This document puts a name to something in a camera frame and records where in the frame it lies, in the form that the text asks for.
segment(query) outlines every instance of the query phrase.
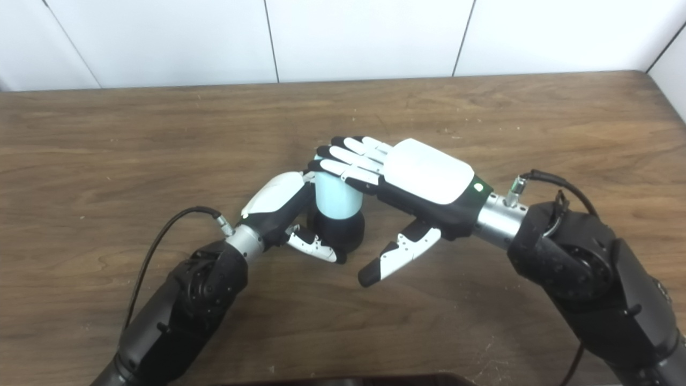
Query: wooden table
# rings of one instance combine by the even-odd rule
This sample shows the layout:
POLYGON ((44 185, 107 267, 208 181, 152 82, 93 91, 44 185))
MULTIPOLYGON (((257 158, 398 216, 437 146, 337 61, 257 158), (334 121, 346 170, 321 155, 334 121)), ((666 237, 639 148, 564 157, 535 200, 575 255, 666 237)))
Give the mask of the wooden table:
MULTIPOLYGON (((0 380, 87 385, 115 352, 141 259, 191 205, 236 221, 271 177, 334 135, 414 137, 504 193, 531 168, 567 177, 671 290, 686 328, 686 131, 638 72, 0 93, 0 380)), ((554 196, 531 185, 524 203, 554 196)), ((478 239, 440 242, 370 289, 357 271, 410 219, 365 202, 348 264, 287 248, 250 286, 182 384, 452 372, 555 385, 577 341, 537 286, 478 239)), ((578 203, 573 206, 581 209, 578 203)), ((141 302, 212 222, 182 220, 141 302)), ((572 384, 616 382, 586 355, 572 384)))

